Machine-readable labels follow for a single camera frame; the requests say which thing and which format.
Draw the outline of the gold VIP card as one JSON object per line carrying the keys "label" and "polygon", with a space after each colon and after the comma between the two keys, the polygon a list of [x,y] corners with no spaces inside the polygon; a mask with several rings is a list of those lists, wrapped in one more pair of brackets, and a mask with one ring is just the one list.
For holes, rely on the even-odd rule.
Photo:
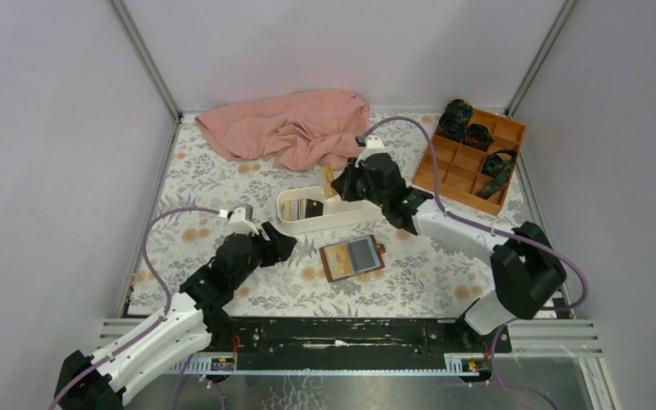
{"label": "gold VIP card", "polygon": [[325,164],[320,168],[320,182],[325,199],[331,199],[337,195],[337,191],[332,187],[334,179],[335,175],[332,165]]}
{"label": "gold VIP card", "polygon": [[326,272],[330,274],[331,280],[347,278],[354,274],[348,245],[345,243],[334,244],[324,249]]}

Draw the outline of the white oblong plastic tray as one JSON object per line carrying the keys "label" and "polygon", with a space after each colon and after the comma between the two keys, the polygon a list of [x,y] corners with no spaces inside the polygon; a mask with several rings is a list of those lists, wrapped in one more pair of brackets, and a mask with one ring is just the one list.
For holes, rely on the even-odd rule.
{"label": "white oblong plastic tray", "polygon": [[[288,220],[285,205],[295,200],[315,200],[321,202],[323,213],[320,216],[301,220]],[[327,197],[319,186],[310,186],[281,192],[276,199],[278,220],[283,230],[289,234],[302,234],[311,231],[323,231],[342,226],[383,220],[381,209],[368,202],[345,202],[340,196]]]}

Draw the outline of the brown leather card holder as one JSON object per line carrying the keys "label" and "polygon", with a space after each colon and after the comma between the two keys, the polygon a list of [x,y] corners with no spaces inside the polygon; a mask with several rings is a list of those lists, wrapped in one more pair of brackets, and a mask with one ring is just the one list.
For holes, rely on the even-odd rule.
{"label": "brown leather card holder", "polygon": [[334,243],[319,249],[328,283],[342,281],[385,267],[386,248],[373,235]]}

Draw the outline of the credit cards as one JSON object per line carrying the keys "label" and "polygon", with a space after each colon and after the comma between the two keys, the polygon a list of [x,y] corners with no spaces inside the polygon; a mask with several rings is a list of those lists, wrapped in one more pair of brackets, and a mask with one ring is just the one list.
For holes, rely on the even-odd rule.
{"label": "credit cards", "polygon": [[367,272],[380,267],[380,259],[370,236],[347,243],[354,272]]}

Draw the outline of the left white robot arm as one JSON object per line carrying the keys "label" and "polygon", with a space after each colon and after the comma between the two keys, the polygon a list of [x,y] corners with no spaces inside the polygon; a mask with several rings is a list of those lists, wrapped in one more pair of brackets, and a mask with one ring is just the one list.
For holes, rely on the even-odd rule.
{"label": "left white robot arm", "polygon": [[231,317],[224,307],[235,291],[256,269],[287,261],[296,243],[270,222],[255,233],[227,236],[162,310],[91,354],[70,354],[50,408],[124,408],[157,376],[227,331]]}

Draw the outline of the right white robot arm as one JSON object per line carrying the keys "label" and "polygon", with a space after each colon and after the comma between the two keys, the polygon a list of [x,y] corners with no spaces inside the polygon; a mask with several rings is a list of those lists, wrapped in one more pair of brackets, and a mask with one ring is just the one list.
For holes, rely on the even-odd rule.
{"label": "right white robot arm", "polygon": [[350,159],[331,187],[345,202],[376,205],[392,226],[444,242],[490,267],[494,290],[460,316],[478,335],[514,319],[533,319],[565,282],[566,271],[538,225],[525,222],[503,231],[450,213],[439,197],[407,185],[386,153]]}

